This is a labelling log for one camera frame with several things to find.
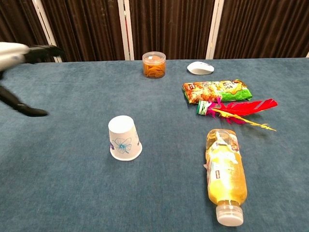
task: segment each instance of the yellow feather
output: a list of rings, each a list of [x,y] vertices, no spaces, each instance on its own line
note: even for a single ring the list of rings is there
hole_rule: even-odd
[[[255,123],[255,122],[251,122],[251,121],[246,120],[246,119],[244,119],[244,118],[242,118],[242,117],[240,117],[238,115],[230,114],[228,112],[224,112],[224,111],[221,111],[221,110],[218,110],[218,109],[212,108],[212,110],[215,111],[215,112],[220,113],[222,117],[235,117],[237,119],[240,119],[240,120],[242,120],[244,122],[247,122],[247,123],[251,124],[252,126],[258,126],[258,127],[261,127],[261,128],[267,129],[267,130],[276,131],[275,129],[272,129],[272,128],[268,127],[267,126],[268,124],[258,124],[258,123]]]

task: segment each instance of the white bottle cap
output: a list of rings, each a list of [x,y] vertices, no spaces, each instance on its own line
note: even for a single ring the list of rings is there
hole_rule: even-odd
[[[243,212],[236,205],[219,205],[216,207],[217,220],[224,226],[240,226],[243,224]]]

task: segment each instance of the plastic container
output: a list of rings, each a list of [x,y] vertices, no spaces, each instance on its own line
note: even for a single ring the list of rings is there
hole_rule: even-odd
[[[143,55],[143,73],[150,78],[161,78],[165,75],[166,56],[162,52],[147,52]]]
[[[236,134],[224,129],[211,130],[205,156],[208,197],[217,205],[217,220],[225,226],[240,226],[240,206],[247,198],[247,186]]]

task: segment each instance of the red feather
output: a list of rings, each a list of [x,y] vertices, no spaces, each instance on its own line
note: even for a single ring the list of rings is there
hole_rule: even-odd
[[[263,110],[268,110],[272,107],[278,105],[278,103],[273,99],[268,99],[266,101],[253,101],[253,102],[242,102],[242,103],[230,103],[225,106],[223,103],[219,104],[220,108],[214,107],[215,109],[228,112],[230,114],[235,114],[238,116],[251,115]]]

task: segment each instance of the feather toy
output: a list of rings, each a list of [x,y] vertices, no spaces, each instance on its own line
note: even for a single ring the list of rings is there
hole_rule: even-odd
[[[209,101],[200,101],[197,108],[197,113],[200,115],[211,114],[215,117],[216,113],[219,113],[221,117],[225,117],[228,123],[232,121],[238,124],[249,123],[253,126],[259,126],[264,129],[273,130],[267,126],[267,124],[258,124],[242,118],[241,116],[247,116],[255,114],[270,108],[276,107],[278,103],[273,99],[266,101],[253,101],[253,102],[242,102],[242,103],[230,103],[225,106],[223,103],[214,103]]]

